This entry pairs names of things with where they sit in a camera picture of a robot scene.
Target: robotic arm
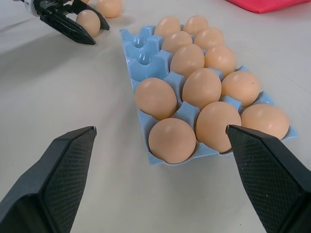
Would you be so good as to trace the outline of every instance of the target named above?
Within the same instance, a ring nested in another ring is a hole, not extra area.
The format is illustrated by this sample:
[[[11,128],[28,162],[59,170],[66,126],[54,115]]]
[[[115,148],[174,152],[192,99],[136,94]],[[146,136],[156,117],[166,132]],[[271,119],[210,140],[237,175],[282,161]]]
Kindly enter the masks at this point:
[[[68,3],[70,0],[14,1],[24,2],[26,10],[30,14],[40,17],[40,20],[80,44],[95,45],[96,42],[82,26],[66,17],[68,13],[79,14],[83,10],[91,10],[98,15],[102,30],[109,30],[110,28],[105,18],[98,11],[80,0],[74,0],[72,4]]]

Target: egg carton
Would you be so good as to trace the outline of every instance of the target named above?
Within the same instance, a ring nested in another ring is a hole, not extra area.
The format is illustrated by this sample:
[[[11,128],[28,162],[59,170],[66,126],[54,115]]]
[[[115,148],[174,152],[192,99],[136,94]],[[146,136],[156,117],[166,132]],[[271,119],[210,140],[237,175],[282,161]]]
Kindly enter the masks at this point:
[[[172,117],[185,121],[192,127],[192,129],[194,129],[200,110],[199,108],[181,100],[181,93],[186,80],[182,75],[169,71],[173,55],[170,52],[161,50],[163,38],[154,35],[154,30],[155,26],[143,27],[138,35],[132,35],[127,29],[121,30],[122,44],[133,91],[135,92],[139,83],[147,78],[155,77],[164,80],[172,87],[177,98],[177,111]],[[213,70],[222,81],[222,73],[218,70]],[[237,69],[237,71],[238,70],[248,71],[245,66],[241,66]],[[240,101],[235,100],[230,96],[223,96],[220,101],[230,103],[239,111],[240,114],[246,109],[242,107]],[[255,102],[250,106],[260,103],[275,105],[274,101],[264,91],[260,92]],[[209,155],[229,156],[233,154],[231,151],[220,154],[218,151],[213,150],[205,144],[197,141],[194,153],[190,158],[179,164],[168,164],[165,161],[153,156],[148,146],[150,130],[159,121],[151,115],[145,114],[141,110],[138,110],[138,116],[143,139],[148,151],[149,164],[151,165],[166,164],[169,166],[176,166],[186,163],[194,158]],[[295,138],[297,136],[298,135],[294,127],[289,126],[288,132],[282,141]]]

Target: brown egg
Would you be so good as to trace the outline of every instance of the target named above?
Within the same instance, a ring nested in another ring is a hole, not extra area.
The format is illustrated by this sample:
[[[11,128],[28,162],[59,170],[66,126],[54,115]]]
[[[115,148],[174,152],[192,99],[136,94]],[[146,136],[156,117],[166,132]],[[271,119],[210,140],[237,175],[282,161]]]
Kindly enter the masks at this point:
[[[176,118],[168,118],[155,124],[148,141],[151,153],[169,164],[187,160],[194,152],[196,144],[190,125]]]
[[[267,133],[282,139],[289,128],[286,114],[271,104],[255,104],[245,109],[241,115],[242,126]]]
[[[115,18],[122,13],[121,0],[98,0],[96,9],[105,18]]]
[[[222,82],[222,96],[228,95],[246,107],[252,104],[260,92],[259,79],[248,71],[235,71]]]
[[[186,32],[179,31],[167,36],[164,39],[162,44],[162,50],[175,54],[179,48],[191,44],[192,44],[191,36]]]
[[[223,33],[218,28],[214,27],[201,31],[194,40],[194,44],[203,50],[208,50],[216,45],[222,45],[223,43]]]
[[[138,108],[157,120],[171,117],[176,111],[176,95],[169,84],[157,78],[142,81],[135,91]]]
[[[76,22],[92,37],[96,36],[101,28],[101,22],[97,14],[91,10],[81,11],[77,15]]]
[[[231,149],[229,138],[225,133],[227,125],[241,126],[238,111],[229,103],[210,103],[201,111],[196,122],[198,141],[219,153],[227,152]]]
[[[228,74],[235,71],[237,67],[237,58],[228,47],[217,45],[207,50],[205,54],[205,67],[217,69],[226,77]]]
[[[204,54],[200,47],[194,44],[181,47],[171,61],[171,71],[183,75],[185,79],[203,67]]]
[[[203,16],[192,16],[186,22],[184,31],[196,37],[201,31],[208,28],[208,22]]]
[[[167,16],[156,25],[155,35],[166,37],[180,30],[181,28],[178,18],[174,16]]]
[[[216,72],[202,68],[193,72],[183,88],[183,101],[202,110],[206,105],[219,100],[222,84]]]

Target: table surface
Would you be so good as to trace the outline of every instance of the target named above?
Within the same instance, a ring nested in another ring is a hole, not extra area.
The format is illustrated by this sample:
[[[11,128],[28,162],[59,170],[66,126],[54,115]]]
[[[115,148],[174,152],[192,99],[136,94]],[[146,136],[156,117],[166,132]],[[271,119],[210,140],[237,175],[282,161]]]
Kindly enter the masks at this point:
[[[124,1],[111,30],[84,46],[22,2],[0,1],[0,200],[54,138],[95,125],[72,233],[264,233],[232,156],[148,164],[119,29],[138,33],[167,15],[181,23],[204,15],[288,114],[299,138],[286,145],[311,168],[311,5],[257,15],[225,0],[141,3]]]

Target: red cloth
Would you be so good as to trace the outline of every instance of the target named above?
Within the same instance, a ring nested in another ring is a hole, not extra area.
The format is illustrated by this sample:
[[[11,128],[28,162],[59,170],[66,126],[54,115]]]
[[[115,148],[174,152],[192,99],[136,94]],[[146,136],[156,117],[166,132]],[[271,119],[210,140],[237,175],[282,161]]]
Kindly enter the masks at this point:
[[[255,13],[265,13],[285,8],[291,5],[310,2],[311,0],[227,0],[245,10]]]

